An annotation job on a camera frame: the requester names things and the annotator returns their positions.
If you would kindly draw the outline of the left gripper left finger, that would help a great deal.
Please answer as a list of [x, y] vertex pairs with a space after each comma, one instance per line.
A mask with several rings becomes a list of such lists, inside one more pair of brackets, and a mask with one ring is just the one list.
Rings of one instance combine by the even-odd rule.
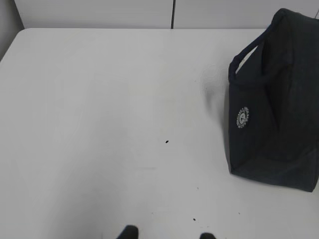
[[139, 229], [137, 227], [125, 227], [117, 239], [138, 239]]

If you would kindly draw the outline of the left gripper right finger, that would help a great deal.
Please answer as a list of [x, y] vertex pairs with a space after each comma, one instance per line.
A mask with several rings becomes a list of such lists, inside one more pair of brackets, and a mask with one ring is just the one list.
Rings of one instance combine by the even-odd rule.
[[212, 233], [205, 232], [200, 235], [199, 239], [216, 239], [216, 237]]

